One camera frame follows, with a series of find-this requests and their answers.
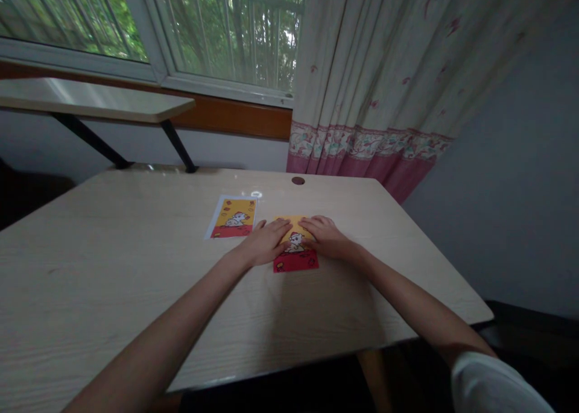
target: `wall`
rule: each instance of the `wall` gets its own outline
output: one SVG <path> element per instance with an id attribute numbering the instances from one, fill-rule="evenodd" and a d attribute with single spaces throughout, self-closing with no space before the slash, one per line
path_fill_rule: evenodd
<path id="1" fill-rule="evenodd" d="M 403 205 L 484 297 L 579 320 L 579 2 Z"/>
<path id="2" fill-rule="evenodd" d="M 182 164 L 161 128 L 84 121 L 129 161 Z M 177 130 L 196 165 L 285 171 L 288 143 Z M 111 163 L 47 115 L 0 110 L 0 157 L 14 169 L 63 175 L 81 183 Z"/>

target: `floral curtain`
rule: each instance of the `floral curtain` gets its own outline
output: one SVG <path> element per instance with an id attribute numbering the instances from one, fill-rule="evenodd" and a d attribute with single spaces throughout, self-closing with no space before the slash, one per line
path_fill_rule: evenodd
<path id="1" fill-rule="evenodd" d="M 288 172 L 403 202 L 570 0 L 306 0 Z"/>

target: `cartoon rat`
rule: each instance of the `cartoon rat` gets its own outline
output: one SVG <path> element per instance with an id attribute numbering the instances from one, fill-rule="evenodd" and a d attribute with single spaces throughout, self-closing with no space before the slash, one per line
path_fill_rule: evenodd
<path id="1" fill-rule="evenodd" d="M 289 247 L 289 249 L 286 250 L 286 252 L 288 253 L 295 253 L 295 252 L 299 252 L 299 251 L 305 251 L 305 249 L 302 247 L 302 238 L 303 235 L 297 232 L 292 232 L 291 235 L 289 236 L 289 243 L 291 244 L 291 246 Z"/>
<path id="2" fill-rule="evenodd" d="M 249 220 L 249 216 L 237 211 L 230 219 L 227 219 L 225 226 L 243 226 L 243 220 Z"/>

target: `hand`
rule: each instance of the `hand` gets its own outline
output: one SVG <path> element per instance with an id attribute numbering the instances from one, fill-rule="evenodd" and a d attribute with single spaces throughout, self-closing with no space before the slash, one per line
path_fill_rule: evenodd
<path id="1" fill-rule="evenodd" d="M 302 243 L 308 247 L 335 259 L 347 260 L 352 256 L 355 243 L 340 232 L 332 219 L 324 216 L 303 217 L 298 225 L 310 232 L 317 240 L 302 240 Z"/>
<path id="2" fill-rule="evenodd" d="M 289 220 L 279 218 L 268 225 L 265 223 L 265 220 L 259 222 L 253 232 L 232 250 L 247 269 L 273 261 L 290 246 L 288 241 L 279 244 L 291 229 Z"/>

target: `white sleeve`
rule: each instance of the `white sleeve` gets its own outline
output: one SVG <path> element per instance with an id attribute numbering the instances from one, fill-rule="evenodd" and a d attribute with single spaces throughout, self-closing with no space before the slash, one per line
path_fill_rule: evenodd
<path id="1" fill-rule="evenodd" d="M 451 372 L 457 413 L 554 413 L 533 387 L 499 359 L 480 353 L 461 354 Z"/>

